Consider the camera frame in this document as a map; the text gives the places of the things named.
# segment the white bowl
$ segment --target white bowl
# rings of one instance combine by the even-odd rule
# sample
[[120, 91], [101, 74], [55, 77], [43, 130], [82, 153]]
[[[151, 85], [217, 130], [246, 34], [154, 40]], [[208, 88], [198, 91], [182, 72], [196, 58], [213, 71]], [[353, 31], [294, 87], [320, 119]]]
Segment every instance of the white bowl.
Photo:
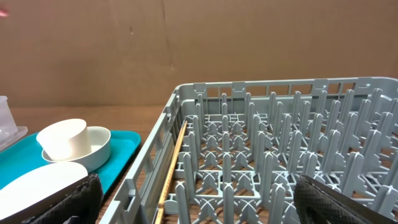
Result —
[[13, 215], [87, 176], [75, 162], [58, 162], [34, 169], [0, 190], [0, 220]]
[[67, 119], [44, 128], [36, 136], [52, 161], [70, 161], [91, 152], [87, 123], [83, 119]]
[[[87, 127], [87, 131], [91, 144], [91, 153], [77, 159], [71, 159], [68, 162], [77, 162], [86, 167], [88, 172], [91, 172], [108, 160], [111, 153], [111, 132], [104, 127], [97, 126]], [[42, 151], [42, 157], [47, 162], [57, 162], [51, 160], [44, 150]]]

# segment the dishwasher rack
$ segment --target dishwasher rack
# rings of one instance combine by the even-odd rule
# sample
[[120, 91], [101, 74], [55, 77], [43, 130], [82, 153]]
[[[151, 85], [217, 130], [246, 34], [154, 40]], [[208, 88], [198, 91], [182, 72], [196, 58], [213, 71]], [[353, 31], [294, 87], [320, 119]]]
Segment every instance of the dishwasher rack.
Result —
[[398, 211], [397, 79], [191, 83], [172, 93], [100, 223], [153, 222], [184, 121], [164, 205], [180, 223], [300, 223], [300, 174]]

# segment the wooden stick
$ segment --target wooden stick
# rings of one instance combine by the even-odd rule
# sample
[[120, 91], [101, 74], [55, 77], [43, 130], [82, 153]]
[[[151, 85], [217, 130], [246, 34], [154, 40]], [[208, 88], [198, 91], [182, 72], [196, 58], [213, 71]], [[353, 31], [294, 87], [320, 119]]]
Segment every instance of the wooden stick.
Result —
[[186, 128], [187, 128], [187, 122], [184, 123], [183, 128], [180, 130], [180, 134], [178, 135], [177, 143], [175, 144], [172, 161], [170, 163], [169, 171], [166, 176], [165, 184], [163, 185], [162, 193], [160, 194], [160, 199], [158, 202], [159, 210], [157, 211], [155, 224], [160, 224], [163, 219], [164, 201], [166, 200], [167, 194], [169, 193], [169, 187], [170, 187], [170, 183], [172, 181], [175, 163], [177, 162], [178, 154], [180, 153], [180, 148], [182, 145], [182, 140], [183, 140]]

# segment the cardboard wall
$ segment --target cardboard wall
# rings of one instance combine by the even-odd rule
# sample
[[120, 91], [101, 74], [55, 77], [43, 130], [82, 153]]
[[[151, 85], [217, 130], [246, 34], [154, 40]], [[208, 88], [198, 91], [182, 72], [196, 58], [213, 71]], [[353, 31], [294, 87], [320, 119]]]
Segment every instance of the cardboard wall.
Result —
[[11, 106], [164, 105], [181, 83], [398, 78], [396, 0], [0, 0]]

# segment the white cup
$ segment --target white cup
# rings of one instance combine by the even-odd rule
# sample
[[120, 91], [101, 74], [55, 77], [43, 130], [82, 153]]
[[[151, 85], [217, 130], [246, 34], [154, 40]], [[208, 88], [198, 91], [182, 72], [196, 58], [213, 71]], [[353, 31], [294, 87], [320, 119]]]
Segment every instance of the white cup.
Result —
[[53, 161], [77, 159], [91, 153], [87, 124], [82, 119], [51, 124], [37, 134], [36, 140]]

